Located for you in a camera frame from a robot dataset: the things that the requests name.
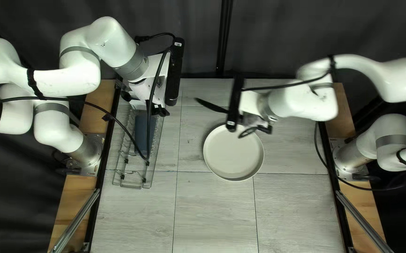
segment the white plate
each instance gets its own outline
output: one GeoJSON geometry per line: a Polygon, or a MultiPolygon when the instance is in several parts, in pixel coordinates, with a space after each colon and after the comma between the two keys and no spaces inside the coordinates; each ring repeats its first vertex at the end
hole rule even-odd
{"type": "Polygon", "coordinates": [[[246,180],[262,166],[262,142],[256,133],[239,139],[239,134],[244,130],[244,126],[238,125],[237,130],[231,133],[222,125],[212,130],[204,142],[203,157],[206,165],[225,180],[246,180]]]}

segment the dish rack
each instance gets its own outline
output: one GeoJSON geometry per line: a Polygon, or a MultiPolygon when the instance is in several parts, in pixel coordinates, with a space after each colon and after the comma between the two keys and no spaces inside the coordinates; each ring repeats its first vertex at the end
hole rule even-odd
{"type": "MultiPolygon", "coordinates": [[[[131,105],[128,106],[127,122],[125,127],[130,134],[135,136],[135,118],[140,112],[131,105]]],[[[142,157],[135,152],[134,145],[130,137],[124,132],[122,135],[120,149],[118,150],[117,165],[114,170],[112,184],[127,188],[151,188],[153,182],[154,168],[159,149],[159,140],[161,139],[162,125],[164,118],[158,115],[156,118],[153,141],[150,150],[150,165],[147,166],[142,157]]]]}

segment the white robotic arm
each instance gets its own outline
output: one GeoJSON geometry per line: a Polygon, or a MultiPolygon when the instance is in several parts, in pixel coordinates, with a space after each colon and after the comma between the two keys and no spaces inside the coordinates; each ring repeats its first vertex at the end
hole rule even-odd
{"type": "MultiPolygon", "coordinates": [[[[144,56],[123,27],[111,17],[66,33],[60,42],[59,69],[28,70],[21,66],[14,47],[0,38],[0,99],[34,96],[33,84],[47,97],[83,95],[100,84],[100,59],[130,84],[142,101],[148,99],[161,54],[144,56]]],[[[170,53],[161,67],[153,103],[165,107],[165,81],[170,53]]],[[[21,100],[0,105],[0,133],[23,134],[33,122],[40,143],[53,146],[82,164],[97,162],[101,150],[75,126],[69,124],[69,103],[52,100],[21,100]]]]}
{"type": "MultiPolygon", "coordinates": [[[[333,61],[337,68],[350,68],[365,74],[384,101],[406,101],[406,58],[380,63],[359,55],[335,55],[333,61]]],[[[296,80],[288,84],[318,78],[314,82],[273,89],[266,94],[243,91],[240,114],[258,115],[264,120],[263,124],[290,116],[315,121],[335,118],[338,106],[332,79],[330,74],[325,75],[330,66],[328,58],[308,63],[298,70],[296,80]]],[[[406,117],[389,114],[379,118],[356,140],[335,148],[333,154],[337,169],[353,174],[374,159],[385,170],[406,170],[406,165],[396,155],[400,150],[400,158],[406,162],[406,117]]]]}

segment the black pole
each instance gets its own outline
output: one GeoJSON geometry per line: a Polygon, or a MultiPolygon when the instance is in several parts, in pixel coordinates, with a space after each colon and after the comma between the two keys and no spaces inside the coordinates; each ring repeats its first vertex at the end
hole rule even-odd
{"type": "Polygon", "coordinates": [[[222,0],[220,10],[219,45],[217,48],[217,76],[222,76],[225,68],[226,48],[228,46],[229,26],[233,12],[234,0],[222,0]]]}
{"type": "Polygon", "coordinates": [[[328,137],[328,132],[326,130],[325,123],[319,122],[318,129],[320,130],[320,137],[322,139],[322,145],[323,145],[323,149],[325,151],[326,164],[328,165],[328,169],[332,172],[332,173],[328,173],[328,175],[329,175],[329,180],[331,182],[331,190],[332,190],[332,194],[334,197],[334,204],[335,204],[335,209],[337,211],[337,219],[339,220],[340,233],[342,235],[344,249],[345,249],[345,252],[348,253],[349,252],[348,248],[353,246],[352,239],[351,239],[351,233],[349,231],[348,220],[346,219],[345,207],[335,197],[335,195],[336,195],[335,191],[337,191],[337,190],[340,191],[340,185],[339,185],[339,180],[333,176],[333,175],[336,175],[335,165],[334,165],[334,159],[332,158],[331,145],[329,143],[329,137],[328,137]]]}
{"type": "MultiPolygon", "coordinates": [[[[111,107],[112,115],[116,115],[116,113],[117,113],[119,97],[120,97],[120,89],[117,88],[114,93],[113,105],[111,107]]],[[[104,182],[104,178],[105,178],[106,164],[108,162],[108,157],[110,154],[110,147],[111,147],[111,140],[112,140],[112,136],[113,136],[114,125],[115,125],[114,120],[109,121],[108,128],[106,130],[105,144],[104,144],[103,150],[101,152],[101,162],[100,162],[100,167],[98,168],[97,182],[95,183],[95,188],[100,189],[100,196],[101,196],[101,191],[103,188],[103,182],[104,182]]],[[[91,250],[92,238],[94,236],[94,230],[95,230],[95,223],[97,221],[98,207],[100,205],[100,196],[95,201],[95,203],[92,206],[91,211],[89,213],[88,227],[86,228],[86,235],[84,237],[84,242],[89,243],[88,252],[91,250]]]]}

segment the gray tile floor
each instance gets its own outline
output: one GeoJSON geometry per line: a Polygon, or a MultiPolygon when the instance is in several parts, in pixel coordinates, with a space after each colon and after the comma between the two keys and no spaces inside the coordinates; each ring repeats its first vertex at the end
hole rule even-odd
{"type": "MultiPolygon", "coordinates": [[[[165,119],[151,189],[111,184],[114,130],[93,253],[337,253],[342,240],[326,170],[313,147],[315,123],[286,118],[259,133],[265,162],[253,178],[228,182],[202,157],[206,134],[224,114],[194,100],[228,106],[230,79],[182,79],[182,97],[165,119]]],[[[247,80],[247,86],[274,80],[247,80]]],[[[122,117],[123,105],[117,117],[122,117]]]]}

